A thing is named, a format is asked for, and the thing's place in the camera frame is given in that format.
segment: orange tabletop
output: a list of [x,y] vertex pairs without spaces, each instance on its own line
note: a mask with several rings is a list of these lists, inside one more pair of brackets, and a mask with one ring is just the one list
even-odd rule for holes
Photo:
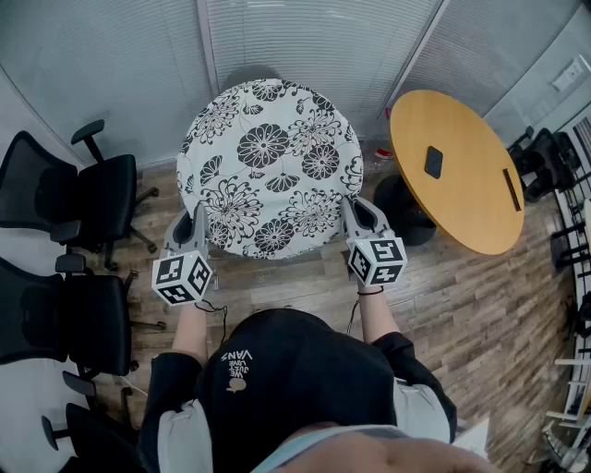
[[[521,181],[480,116],[443,93],[411,91],[394,105],[390,133],[406,185],[440,230],[479,253],[496,255],[513,246],[524,226]],[[425,172],[429,146],[443,154],[439,179]]]

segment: black and white floral pattern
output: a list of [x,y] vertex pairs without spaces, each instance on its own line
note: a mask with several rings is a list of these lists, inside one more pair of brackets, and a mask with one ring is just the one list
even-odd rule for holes
[[283,156],[288,144],[287,133],[279,125],[263,123],[240,139],[238,160],[247,166],[265,167]]
[[341,228],[341,200],[361,189],[355,132],[326,97],[295,82],[257,79],[224,92],[195,119],[177,158],[177,185],[202,202],[211,243],[281,259]]
[[334,144],[335,135],[342,135],[341,122],[333,112],[311,109],[305,120],[296,120],[287,129],[289,146],[295,156],[308,154],[320,144]]
[[339,152],[330,144],[312,148],[302,161],[302,171],[306,176],[320,181],[336,173],[339,167]]

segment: black wire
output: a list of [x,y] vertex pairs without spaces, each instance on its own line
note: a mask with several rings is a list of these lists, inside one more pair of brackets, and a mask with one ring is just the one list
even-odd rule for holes
[[228,317],[228,306],[223,306],[223,307],[214,307],[209,300],[205,300],[202,299],[201,302],[205,302],[207,305],[209,305],[211,307],[211,310],[209,309],[204,309],[203,307],[200,307],[197,305],[197,303],[195,304],[195,307],[197,309],[201,309],[204,312],[208,312],[210,314],[212,314],[213,312],[218,312],[218,311],[222,311],[223,312],[223,335],[222,335],[222,341],[220,342],[220,345],[223,343],[223,341],[225,340],[225,319],[226,317]]
[[355,317],[355,309],[359,305],[359,299],[355,301],[353,304],[353,309],[351,310],[351,319],[349,319],[349,325],[347,326],[347,335],[351,334],[351,325],[353,325],[353,318]]

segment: black phone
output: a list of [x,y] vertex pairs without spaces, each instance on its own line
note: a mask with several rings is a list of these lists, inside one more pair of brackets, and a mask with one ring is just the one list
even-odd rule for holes
[[443,153],[437,148],[429,146],[427,148],[427,160],[425,161],[425,172],[439,179],[441,176],[441,162],[443,161]]

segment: office chair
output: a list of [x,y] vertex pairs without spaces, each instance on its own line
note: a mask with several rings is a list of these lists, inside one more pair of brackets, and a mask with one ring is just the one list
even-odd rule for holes
[[529,186],[522,179],[524,199],[535,203],[554,189],[571,188],[575,182],[574,171],[581,165],[581,160],[566,133],[552,134],[546,128],[542,128],[531,144],[522,149],[521,141],[531,138],[533,133],[534,130],[528,127],[507,151],[519,176],[536,173]]
[[136,273],[125,284],[117,276],[93,275],[77,254],[60,256],[55,270],[66,278],[26,273],[0,258],[0,364],[69,356],[80,375],[64,371],[65,383],[94,396],[91,379],[100,372],[125,376],[138,367],[130,361],[130,327],[162,331],[166,324],[129,320],[126,298]]
[[136,160],[124,154],[105,161],[92,138],[103,127],[98,120],[72,137],[72,144],[84,140],[97,161],[80,173],[20,131],[0,167],[0,227],[42,230],[62,245],[97,253],[106,245],[104,267],[117,271],[112,259],[118,239],[132,234],[156,252],[131,218],[140,202],[159,191],[150,188],[136,198]]
[[100,409],[88,410],[71,403],[66,406],[65,430],[54,431],[51,421],[42,416],[45,438],[54,450],[59,450],[59,439],[69,437],[72,441],[78,456],[78,461],[70,459],[66,463],[72,471],[89,471],[88,468],[94,467],[108,468],[108,471],[143,471],[136,452],[139,433],[131,427],[129,418],[127,397],[130,395],[130,388],[121,390],[123,423]]

